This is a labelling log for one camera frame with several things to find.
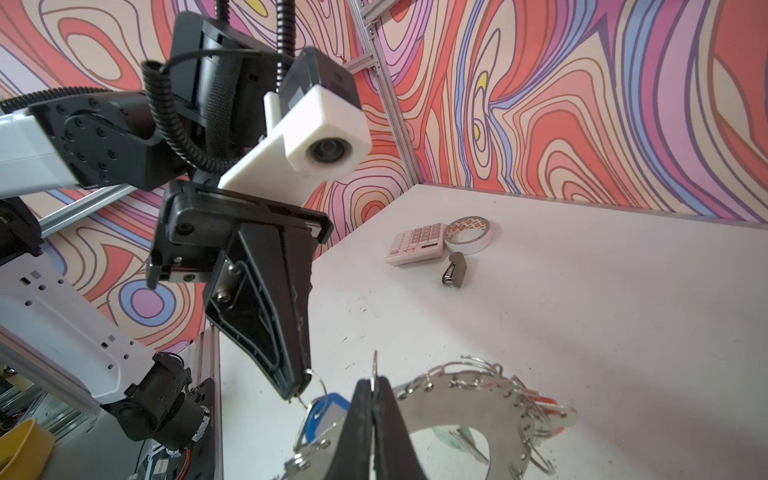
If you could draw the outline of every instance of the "screw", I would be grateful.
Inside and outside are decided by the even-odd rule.
[[[219,293],[216,294],[216,301],[218,303],[229,303],[230,300],[232,300],[232,296],[226,290],[220,290]]]

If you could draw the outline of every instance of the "swirly wallpaper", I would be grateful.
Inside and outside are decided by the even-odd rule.
[[[382,20],[428,181],[768,222],[765,0],[403,0]]]
[[[234,0],[231,23],[275,45],[275,5]],[[339,63],[357,55],[344,0],[297,2],[297,48],[315,45]],[[213,15],[213,0],[3,0],[0,93],[6,97],[67,85],[141,88],[140,63],[170,52],[176,14]],[[328,248],[397,198],[408,184],[378,94],[357,75],[373,151],[345,183],[319,185],[307,206],[336,226]],[[52,191],[25,201],[42,217],[86,192]],[[147,252],[163,191],[136,192],[50,237],[45,249],[67,281],[126,333],[156,349],[184,348],[203,325],[202,285],[144,283]]]

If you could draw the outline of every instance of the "cable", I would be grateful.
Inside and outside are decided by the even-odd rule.
[[[134,467],[134,473],[139,471],[139,464],[141,463],[141,453],[144,451],[144,445],[147,444],[147,440],[144,440],[141,443],[141,448],[139,449],[139,456],[136,458],[136,466]]]
[[[181,469],[181,472],[179,472],[179,476],[176,477],[176,480],[184,480],[184,476],[187,474],[187,470],[189,470],[190,467],[190,457],[192,456],[192,452],[190,452],[190,448],[187,447],[187,459],[184,460],[184,467]]]
[[[184,53],[180,53],[174,55],[171,58],[168,58],[168,60],[160,67],[160,73],[167,74],[173,67],[180,64],[182,61],[201,57],[218,57],[221,55],[241,55],[243,57],[273,57],[283,59],[284,61],[293,60],[293,57],[275,51],[252,50],[250,48],[202,48],[200,50],[186,51]]]
[[[216,20],[222,22],[230,22],[230,3],[229,0],[216,0],[214,3],[214,11],[216,12]]]
[[[141,63],[144,89],[147,91],[147,101],[149,102],[152,119],[163,139],[189,165],[216,175],[224,174],[239,159],[210,156],[192,141],[176,112],[174,93],[170,86],[170,75],[168,73],[175,65],[180,64],[182,61],[219,55],[277,57],[283,60],[288,58],[286,55],[271,51],[250,50],[246,48],[206,48],[174,55],[164,64],[157,61],[143,61]]]
[[[12,113],[13,111],[27,108],[29,105],[39,103],[41,101],[53,100],[54,98],[69,97],[70,95],[79,94],[94,94],[109,91],[106,88],[96,87],[59,87],[51,88],[49,90],[33,91],[30,94],[19,95],[18,97],[6,98],[0,101],[0,110],[4,114]]]
[[[296,55],[296,0],[277,0],[277,53],[290,57],[277,64],[277,91]]]

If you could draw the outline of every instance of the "roll of tape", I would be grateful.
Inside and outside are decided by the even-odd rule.
[[[451,222],[442,233],[445,246],[465,255],[486,248],[493,238],[491,222],[483,217],[464,217]]]

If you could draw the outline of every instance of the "calculator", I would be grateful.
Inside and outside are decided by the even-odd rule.
[[[395,235],[389,255],[384,259],[390,265],[419,262],[442,256],[442,231],[445,225],[435,223],[407,230]]]

